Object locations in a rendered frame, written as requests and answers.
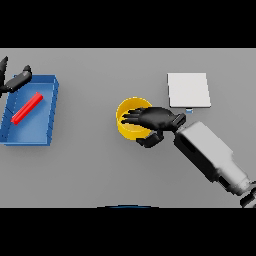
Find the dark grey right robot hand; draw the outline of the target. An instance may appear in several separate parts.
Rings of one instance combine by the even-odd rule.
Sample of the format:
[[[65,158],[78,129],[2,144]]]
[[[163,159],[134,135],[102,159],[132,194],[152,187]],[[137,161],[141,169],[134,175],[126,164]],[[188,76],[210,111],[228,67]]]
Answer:
[[[137,138],[136,142],[144,148],[152,148],[164,139],[163,132],[175,133],[186,122],[186,115],[173,114],[163,107],[147,107],[129,110],[123,115],[122,124],[139,125],[153,131],[147,138]]]

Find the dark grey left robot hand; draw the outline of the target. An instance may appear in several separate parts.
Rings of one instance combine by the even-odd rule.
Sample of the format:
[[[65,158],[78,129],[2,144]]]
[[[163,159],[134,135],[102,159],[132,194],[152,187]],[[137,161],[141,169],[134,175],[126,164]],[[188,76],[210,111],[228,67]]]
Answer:
[[[7,69],[8,57],[5,56],[0,61],[0,98],[5,93],[14,93],[23,87],[25,84],[31,81],[32,79],[32,69],[29,65],[26,65],[23,71],[10,79],[5,81],[5,72]]]

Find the yellow bowl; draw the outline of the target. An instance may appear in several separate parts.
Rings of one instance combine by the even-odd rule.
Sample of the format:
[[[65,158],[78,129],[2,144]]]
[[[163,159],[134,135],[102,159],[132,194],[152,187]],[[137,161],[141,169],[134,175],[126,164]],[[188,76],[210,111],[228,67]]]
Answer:
[[[137,108],[151,107],[152,104],[144,98],[132,97],[125,99],[119,104],[116,110],[116,125],[120,134],[128,140],[136,140],[137,138],[146,138],[150,134],[150,130],[134,124],[122,124],[123,115],[129,110]]]

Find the red beaker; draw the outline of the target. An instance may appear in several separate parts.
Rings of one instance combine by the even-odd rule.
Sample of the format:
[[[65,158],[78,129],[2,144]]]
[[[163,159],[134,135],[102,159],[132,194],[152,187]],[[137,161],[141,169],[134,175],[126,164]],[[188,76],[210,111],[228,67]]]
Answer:
[[[44,96],[36,92],[11,118],[14,125],[18,125],[42,100]]]

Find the pale square measuring scale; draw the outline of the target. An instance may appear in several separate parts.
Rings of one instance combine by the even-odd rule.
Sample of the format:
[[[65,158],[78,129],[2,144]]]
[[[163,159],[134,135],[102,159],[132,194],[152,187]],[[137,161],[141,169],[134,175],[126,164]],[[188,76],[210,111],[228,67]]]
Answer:
[[[168,73],[171,108],[210,108],[211,100],[205,73]]]

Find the blue tray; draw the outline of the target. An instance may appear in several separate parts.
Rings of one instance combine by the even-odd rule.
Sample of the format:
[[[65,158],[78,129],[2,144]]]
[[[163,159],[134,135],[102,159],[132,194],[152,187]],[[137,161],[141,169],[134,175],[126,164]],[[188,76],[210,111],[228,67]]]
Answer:
[[[0,123],[0,144],[6,146],[49,146],[52,140],[59,83],[55,75],[33,75],[15,93],[8,93]],[[36,93],[43,99],[17,124],[11,122]]]

